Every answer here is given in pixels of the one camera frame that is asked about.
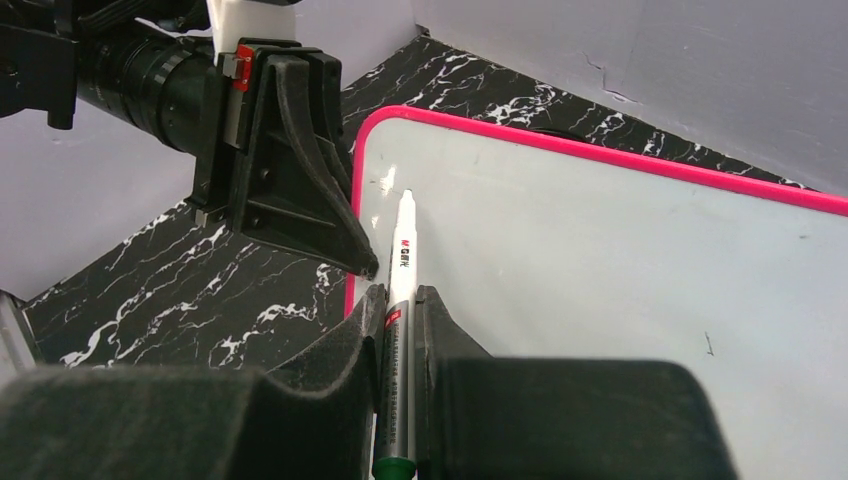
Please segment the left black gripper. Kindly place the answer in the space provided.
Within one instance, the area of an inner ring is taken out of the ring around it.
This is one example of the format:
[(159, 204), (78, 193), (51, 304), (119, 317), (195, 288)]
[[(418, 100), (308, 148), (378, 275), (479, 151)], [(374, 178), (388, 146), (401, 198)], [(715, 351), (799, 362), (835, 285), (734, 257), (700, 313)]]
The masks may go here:
[(188, 203), (262, 245), (372, 279), (379, 261), (353, 212), (338, 59), (244, 38), (208, 74)]

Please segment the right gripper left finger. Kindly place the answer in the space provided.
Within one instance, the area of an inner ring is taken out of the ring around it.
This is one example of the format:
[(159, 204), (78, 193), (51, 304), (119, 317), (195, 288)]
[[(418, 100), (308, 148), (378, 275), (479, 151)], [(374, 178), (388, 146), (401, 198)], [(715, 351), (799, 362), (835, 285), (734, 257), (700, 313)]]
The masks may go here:
[(5, 479), (364, 479), (381, 285), (272, 371), (41, 368), (1, 393)]

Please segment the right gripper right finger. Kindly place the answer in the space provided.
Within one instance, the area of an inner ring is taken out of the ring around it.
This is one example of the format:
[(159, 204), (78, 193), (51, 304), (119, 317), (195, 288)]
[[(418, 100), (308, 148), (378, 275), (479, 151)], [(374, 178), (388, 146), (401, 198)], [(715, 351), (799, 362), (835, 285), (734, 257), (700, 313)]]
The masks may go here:
[(439, 292), (416, 295), (422, 479), (734, 479), (701, 384), (657, 360), (487, 352)]

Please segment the white green whiteboard marker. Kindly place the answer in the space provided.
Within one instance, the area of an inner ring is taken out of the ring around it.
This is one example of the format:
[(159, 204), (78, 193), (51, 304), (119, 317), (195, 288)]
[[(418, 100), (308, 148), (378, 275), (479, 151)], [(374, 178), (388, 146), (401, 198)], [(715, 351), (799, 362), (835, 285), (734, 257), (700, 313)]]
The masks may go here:
[(417, 205), (412, 191), (407, 189), (398, 203), (390, 252), (381, 397), (372, 465), (376, 479), (413, 479), (417, 473), (414, 350), (417, 289)]

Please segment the pink framed whiteboard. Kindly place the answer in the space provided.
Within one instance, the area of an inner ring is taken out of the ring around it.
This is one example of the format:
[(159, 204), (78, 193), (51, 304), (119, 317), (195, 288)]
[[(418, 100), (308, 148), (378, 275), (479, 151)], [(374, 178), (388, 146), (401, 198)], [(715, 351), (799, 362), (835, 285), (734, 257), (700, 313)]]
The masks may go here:
[(407, 106), (355, 141), (381, 261), (498, 356), (658, 359), (705, 388), (745, 479), (847, 475), (847, 201)]

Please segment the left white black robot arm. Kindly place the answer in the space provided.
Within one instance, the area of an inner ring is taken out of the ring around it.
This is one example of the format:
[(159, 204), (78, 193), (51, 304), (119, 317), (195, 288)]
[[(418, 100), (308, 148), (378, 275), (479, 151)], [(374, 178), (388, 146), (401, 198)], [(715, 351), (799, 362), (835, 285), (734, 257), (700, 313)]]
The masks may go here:
[(341, 62), (290, 1), (5, 1), (1, 113), (90, 105), (195, 159), (197, 224), (372, 278), (354, 210)]

